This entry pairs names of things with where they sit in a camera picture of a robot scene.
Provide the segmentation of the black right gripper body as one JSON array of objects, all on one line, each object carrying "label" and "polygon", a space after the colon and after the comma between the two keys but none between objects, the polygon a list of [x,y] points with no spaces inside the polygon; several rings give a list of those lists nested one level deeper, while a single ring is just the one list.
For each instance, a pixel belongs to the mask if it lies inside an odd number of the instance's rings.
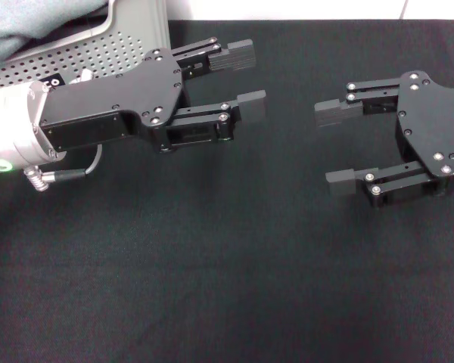
[{"label": "black right gripper body", "polygon": [[396,181],[395,190],[446,192],[454,182],[454,88],[438,85],[424,71],[406,72],[400,77],[396,113],[399,152],[421,170]]}]

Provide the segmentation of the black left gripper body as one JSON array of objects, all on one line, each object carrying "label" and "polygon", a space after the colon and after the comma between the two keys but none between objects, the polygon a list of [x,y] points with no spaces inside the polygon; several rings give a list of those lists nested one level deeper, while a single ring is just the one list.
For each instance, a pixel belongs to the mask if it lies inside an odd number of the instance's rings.
[{"label": "black left gripper body", "polygon": [[182,95],[186,55],[161,48],[134,69],[51,91],[40,129],[57,151],[139,137],[157,150],[192,142],[192,128],[171,126]]}]

